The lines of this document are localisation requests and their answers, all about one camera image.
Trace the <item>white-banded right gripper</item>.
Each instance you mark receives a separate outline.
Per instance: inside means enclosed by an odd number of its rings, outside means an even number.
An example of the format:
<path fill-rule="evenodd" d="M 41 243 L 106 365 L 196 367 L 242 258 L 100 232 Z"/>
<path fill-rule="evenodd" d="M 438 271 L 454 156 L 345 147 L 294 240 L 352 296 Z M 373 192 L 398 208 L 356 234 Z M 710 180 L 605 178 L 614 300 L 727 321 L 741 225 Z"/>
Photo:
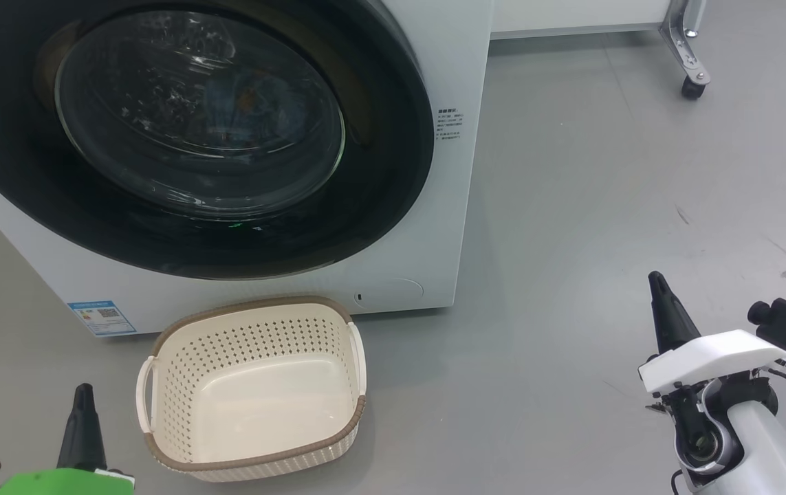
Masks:
<path fill-rule="evenodd" d="M 648 274 L 659 356 L 639 367 L 650 409 L 675 423 L 675 454 L 685 475 L 723 475 L 745 456 L 729 411 L 758 405 L 776 413 L 761 370 L 786 368 L 786 351 L 745 330 L 701 336 L 661 272 Z"/>

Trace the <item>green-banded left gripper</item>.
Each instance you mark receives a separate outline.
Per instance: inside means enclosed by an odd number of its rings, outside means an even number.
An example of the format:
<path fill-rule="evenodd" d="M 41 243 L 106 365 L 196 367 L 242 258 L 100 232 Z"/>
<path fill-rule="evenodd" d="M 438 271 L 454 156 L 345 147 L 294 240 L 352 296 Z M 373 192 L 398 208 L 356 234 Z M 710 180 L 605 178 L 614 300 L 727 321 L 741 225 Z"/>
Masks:
<path fill-rule="evenodd" d="M 58 469 L 20 473 L 0 495 L 134 495 L 132 476 L 107 471 L 107 458 L 91 384 L 76 387 L 57 461 Z"/>

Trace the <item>black round glass washer door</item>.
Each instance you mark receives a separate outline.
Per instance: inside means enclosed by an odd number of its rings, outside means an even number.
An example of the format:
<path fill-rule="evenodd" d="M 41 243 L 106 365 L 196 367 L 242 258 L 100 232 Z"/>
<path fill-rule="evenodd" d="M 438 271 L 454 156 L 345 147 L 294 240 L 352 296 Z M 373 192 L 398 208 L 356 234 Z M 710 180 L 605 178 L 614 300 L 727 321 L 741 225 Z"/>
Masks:
<path fill-rule="evenodd" d="M 380 0 L 0 0 L 0 194 L 151 272 L 365 250 L 423 190 L 433 116 Z"/>

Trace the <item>cream perforated laundry basket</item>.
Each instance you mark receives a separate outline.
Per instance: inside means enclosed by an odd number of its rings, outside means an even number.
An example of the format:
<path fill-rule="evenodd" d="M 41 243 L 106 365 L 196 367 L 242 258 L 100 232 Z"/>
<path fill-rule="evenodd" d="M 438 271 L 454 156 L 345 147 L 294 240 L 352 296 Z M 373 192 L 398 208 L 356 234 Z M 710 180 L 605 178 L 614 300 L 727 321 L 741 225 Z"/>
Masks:
<path fill-rule="evenodd" d="M 157 338 L 135 408 L 167 469 L 250 481 L 342 457 L 367 407 L 367 359 L 351 314 L 318 296 L 192 314 Z"/>

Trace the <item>white front-load washing machine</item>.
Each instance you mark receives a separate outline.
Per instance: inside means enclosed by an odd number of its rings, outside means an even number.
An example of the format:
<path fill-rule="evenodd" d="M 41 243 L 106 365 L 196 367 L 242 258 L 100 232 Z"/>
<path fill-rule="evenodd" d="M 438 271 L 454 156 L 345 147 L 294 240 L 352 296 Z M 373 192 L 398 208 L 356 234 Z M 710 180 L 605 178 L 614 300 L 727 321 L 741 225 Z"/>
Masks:
<path fill-rule="evenodd" d="M 85 250 L 44 228 L 1 194 L 0 231 L 65 306 L 113 301 L 135 334 L 157 333 L 191 314 L 264 298 L 318 296 L 351 314 L 369 314 L 355 304 L 353 295 L 363 284 L 386 278 L 411 279 L 423 286 L 423 307 L 414 310 L 452 306 L 494 0 L 380 1 L 417 57 L 434 112 L 434 132 L 438 109 L 461 110 L 465 123 L 461 138 L 435 139 L 433 163 L 417 201 L 365 250 L 310 272 L 207 280 L 151 272 Z"/>

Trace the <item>blue energy label sticker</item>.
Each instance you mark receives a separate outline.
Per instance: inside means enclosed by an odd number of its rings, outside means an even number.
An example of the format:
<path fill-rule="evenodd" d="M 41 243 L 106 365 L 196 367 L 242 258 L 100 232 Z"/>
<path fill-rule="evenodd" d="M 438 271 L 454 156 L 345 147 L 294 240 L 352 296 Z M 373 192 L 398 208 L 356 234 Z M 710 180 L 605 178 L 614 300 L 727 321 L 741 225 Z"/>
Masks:
<path fill-rule="evenodd" d="M 67 307 L 95 336 L 123 336 L 137 333 L 135 327 L 110 300 L 74 302 Z"/>

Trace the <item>metal leg with caster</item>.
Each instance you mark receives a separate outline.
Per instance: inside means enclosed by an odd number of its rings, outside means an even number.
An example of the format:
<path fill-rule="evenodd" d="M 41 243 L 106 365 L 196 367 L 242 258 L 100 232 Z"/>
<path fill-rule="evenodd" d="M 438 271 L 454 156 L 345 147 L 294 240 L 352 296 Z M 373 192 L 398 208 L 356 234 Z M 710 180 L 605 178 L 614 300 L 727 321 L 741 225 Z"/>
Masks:
<path fill-rule="evenodd" d="M 710 84 L 710 76 L 692 50 L 690 42 L 698 37 L 707 0 L 668 0 L 659 34 L 679 61 L 685 78 L 681 96 L 696 101 Z"/>

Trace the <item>round filter cover flap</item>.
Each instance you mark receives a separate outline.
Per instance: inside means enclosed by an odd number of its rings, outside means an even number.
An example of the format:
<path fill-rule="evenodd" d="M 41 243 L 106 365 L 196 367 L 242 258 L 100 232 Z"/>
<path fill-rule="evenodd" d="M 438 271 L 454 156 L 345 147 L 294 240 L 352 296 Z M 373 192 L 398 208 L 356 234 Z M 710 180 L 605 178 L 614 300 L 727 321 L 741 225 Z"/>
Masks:
<path fill-rule="evenodd" d="M 368 313 L 400 312 L 423 307 L 424 288 L 406 278 L 386 278 L 358 287 L 355 304 Z"/>

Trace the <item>small printed text label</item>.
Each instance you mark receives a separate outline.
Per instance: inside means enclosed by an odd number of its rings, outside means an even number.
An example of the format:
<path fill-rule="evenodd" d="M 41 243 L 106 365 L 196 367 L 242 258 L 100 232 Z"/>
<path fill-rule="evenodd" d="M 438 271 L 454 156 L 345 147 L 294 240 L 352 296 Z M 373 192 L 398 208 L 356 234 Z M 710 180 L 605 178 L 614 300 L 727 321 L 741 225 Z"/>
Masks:
<path fill-rule="evenodd" d="M 461 138 L 465 113 L 458 109 L 438 109 L 435 116 L 435 138 L 437 141 Z"/>

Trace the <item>white furniture panel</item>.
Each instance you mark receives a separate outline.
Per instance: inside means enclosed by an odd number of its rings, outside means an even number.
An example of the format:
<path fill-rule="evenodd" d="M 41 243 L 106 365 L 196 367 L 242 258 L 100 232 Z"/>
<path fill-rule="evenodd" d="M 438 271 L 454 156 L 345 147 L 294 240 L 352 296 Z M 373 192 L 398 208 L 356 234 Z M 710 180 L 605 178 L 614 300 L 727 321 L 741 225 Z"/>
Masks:
<path fill-rule="evenodd" d="M 491 40 L 656 30 L 670 0 L 494 0 Z"/>

